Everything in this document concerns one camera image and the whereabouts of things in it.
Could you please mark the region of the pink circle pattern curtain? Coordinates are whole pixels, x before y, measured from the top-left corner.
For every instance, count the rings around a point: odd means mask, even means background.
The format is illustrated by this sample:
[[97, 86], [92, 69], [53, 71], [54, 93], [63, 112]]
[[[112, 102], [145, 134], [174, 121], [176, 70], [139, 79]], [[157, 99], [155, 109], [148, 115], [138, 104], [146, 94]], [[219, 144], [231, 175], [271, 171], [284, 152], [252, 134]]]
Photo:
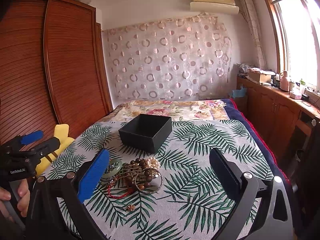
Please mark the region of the pink circle pattern curtain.
[[189, 101], [227, 92], [232, 42], [216, 16], [113, 28], [105, 48], [115, 100]]

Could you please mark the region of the palm leaf print cloth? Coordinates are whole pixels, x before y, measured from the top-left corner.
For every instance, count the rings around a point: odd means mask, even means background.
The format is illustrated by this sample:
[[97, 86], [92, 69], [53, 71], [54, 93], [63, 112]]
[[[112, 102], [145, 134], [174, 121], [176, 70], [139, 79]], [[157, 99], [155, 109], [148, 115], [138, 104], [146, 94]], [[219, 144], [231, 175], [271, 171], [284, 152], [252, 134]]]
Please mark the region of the palm leaf print cloth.
[[[238, 120], [175, 121], [155, 154], [124, 145], [118, 132], [123, 126], [119, 121], [93, 124], [44, 173], [48, 179], [62, 178], [101, 148], [124, 165], [140, 159], [159, 162], [164, 180], [157, 193], [129, 193], [126, 181], [133, 173], [122, 172], [112, 186], [101, 181], [85, 202], [107, 239], [211, 239], [234, 206], [210, 166], [213, 148], [242, 172], [262, 180], [274, 176], [257, 143]], [[135, 205], [135, 211], [128, 211], [128, 205]]]

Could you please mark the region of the small gold flower brooch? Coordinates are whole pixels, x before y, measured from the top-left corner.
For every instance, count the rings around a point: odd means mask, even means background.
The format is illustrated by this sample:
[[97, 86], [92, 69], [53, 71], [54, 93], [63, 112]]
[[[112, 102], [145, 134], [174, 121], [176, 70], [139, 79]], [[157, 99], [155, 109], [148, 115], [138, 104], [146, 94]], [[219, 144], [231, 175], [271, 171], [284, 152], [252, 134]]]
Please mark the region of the small gold flower brooch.
[[135, 205], [128, 205], [127, 206], [127, 210], [130, 212], [135, 211], [135, 209], [136, 209]]

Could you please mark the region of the dark blue blanket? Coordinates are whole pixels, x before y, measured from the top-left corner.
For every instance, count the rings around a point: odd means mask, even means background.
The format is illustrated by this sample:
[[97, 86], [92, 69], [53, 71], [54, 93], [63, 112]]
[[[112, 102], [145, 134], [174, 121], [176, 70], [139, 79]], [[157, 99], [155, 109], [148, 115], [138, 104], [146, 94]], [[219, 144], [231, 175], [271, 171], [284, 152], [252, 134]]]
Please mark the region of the dark blue blanket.
[[261, 150], [266, 162], [268, 163], [269, 168], [275, 176], [279, 176], [286, 187], [289, 189], [292, 188], [291, 181], [287, 178], [285, 173], [278, 167], [276, 158], [273, 152], [269, 149], [267, 144], [263, 141], [260, 134], [256, 131], [255, 127], [250, 121], [246, 119], [244, 114], [240, 112], [233, 99], [222, 99], [226, 104], [224, 109], [230, 119], [235, 119], [240, 122], [247, 128], [249, 134], [253, 137], [254, 141], [257, 143], [259, 149]]

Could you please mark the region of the floral bed quilt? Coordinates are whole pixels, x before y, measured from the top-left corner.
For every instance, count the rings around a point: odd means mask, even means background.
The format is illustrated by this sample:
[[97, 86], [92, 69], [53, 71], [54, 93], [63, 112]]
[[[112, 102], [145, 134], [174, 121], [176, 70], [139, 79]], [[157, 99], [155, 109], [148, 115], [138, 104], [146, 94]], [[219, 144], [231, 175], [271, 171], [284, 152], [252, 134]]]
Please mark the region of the floral bed quilt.
[[128, 122], [140, 114], [171, 117], [174, 121], [187, 120], [228, 120], [225, 110], [226, 103], [222, 100], [198, 101], [144, 101], [132, 100], [122, 103], [100, 122]]

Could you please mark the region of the white wall air conditioner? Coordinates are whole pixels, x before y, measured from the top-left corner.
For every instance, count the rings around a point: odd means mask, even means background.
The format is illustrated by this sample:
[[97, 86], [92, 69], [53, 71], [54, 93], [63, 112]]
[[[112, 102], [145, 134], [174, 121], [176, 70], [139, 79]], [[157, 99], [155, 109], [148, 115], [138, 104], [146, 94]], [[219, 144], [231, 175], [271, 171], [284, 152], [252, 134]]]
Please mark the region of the white wall air conditioner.
[[235, 0], [191, 0], [190, 10], [229, 15], [239, 13], [239, 7], [236, 6]]

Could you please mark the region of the green jade bangle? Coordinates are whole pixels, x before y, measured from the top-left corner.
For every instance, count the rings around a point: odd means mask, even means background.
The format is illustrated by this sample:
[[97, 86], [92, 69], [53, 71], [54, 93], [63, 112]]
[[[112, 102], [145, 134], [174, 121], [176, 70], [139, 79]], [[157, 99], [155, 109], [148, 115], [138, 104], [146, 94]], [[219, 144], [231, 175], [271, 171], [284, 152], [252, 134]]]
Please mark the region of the green jade bangle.
[[110, 179], [110, 178], [113, 178], [115, 175], [117, 175], [121, 168], [122, 168], [122, 165], [123, 165], [123, 162], [120, 160], [120, 159], [112, 159], [104, 174], [102, 175], [102, 179]]

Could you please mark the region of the cardboard box on cabinet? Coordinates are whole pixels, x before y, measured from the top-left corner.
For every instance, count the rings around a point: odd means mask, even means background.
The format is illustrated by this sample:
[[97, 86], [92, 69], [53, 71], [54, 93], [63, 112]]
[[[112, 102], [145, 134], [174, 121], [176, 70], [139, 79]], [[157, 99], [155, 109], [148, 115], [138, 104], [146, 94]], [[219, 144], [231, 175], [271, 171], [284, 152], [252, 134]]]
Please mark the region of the cardboard box on cabinet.
[[269, 70], [262, 70], [259, 68], [250, 68], [248, 71], [248, 78], [256, 83], [270, 83], [275, 72]]

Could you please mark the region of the black open jewelry box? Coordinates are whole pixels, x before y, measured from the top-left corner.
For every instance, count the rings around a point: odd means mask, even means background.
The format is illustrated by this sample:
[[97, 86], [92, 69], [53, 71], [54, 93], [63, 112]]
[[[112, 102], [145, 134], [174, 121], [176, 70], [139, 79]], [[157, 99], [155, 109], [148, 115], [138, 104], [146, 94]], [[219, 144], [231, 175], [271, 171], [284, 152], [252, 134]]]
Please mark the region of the black open jewelry box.
[[140, 114], [118, 132], [124, 145], [155, 154], [172, 132], [172, 118]]

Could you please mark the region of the pink thermos jug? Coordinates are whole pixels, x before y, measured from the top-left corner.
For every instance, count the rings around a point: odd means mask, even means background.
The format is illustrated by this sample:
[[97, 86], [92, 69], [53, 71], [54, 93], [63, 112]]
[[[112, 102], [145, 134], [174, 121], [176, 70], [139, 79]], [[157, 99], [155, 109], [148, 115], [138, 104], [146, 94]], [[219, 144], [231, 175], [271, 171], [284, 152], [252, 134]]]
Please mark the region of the pink thermos jug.
[[284, 70], [282, 73], [280, 73], [279, 81], [280, 81], [280, 89], [288, 93], [290, 91], [290, 80], [289, 80], [287, 70]]

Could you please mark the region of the wooden louvered wardrobe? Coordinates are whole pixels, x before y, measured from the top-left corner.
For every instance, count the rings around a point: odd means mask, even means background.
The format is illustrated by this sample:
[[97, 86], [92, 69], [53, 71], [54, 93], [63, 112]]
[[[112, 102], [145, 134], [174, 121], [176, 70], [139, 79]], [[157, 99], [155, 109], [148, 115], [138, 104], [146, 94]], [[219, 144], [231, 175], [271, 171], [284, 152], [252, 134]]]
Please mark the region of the wooden louvered wardrobe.
[[1, 20], [1, 142], [57, 124], [76, 138], [112, 109], [96, 9], [14, 0]]

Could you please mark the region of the window with wooden frame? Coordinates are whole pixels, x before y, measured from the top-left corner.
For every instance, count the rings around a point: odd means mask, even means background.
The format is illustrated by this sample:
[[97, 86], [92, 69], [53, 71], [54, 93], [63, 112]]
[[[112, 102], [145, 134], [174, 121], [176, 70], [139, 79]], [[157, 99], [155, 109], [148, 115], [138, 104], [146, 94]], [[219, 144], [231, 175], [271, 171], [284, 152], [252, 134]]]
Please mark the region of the window with wooden frame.
[[319, 7], [313, 0], [265, 0], [276, 39], [278, 70], [319, 91]]

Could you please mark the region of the wooden side cabinet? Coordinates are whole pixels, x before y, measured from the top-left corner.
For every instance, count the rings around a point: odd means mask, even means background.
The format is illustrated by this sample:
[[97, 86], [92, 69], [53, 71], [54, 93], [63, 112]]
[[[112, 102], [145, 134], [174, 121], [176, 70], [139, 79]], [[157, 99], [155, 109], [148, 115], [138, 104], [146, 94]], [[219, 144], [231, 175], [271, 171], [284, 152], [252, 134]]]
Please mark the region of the wooden side cabinet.
[[236, 87], [247, 89], [242, 110], [253, 124], [279, 165], [289, 162], [297, 149], [311, 141], [319, 124], [319, 109], [273, 87], [237, 77]]

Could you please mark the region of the blue cloth by bed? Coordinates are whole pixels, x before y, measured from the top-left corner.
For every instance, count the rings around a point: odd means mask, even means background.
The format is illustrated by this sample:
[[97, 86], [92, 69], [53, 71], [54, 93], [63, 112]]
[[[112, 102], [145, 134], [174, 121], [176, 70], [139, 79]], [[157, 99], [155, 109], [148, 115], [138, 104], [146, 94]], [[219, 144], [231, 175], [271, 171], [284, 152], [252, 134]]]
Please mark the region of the blue cloth by bed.
[[246, 93], [247, 93], [247, 88], [241, 86], [240, 89], [232, 90], [229, 93], [229, 97], [232, 99], [244, 98], [246, 96]]

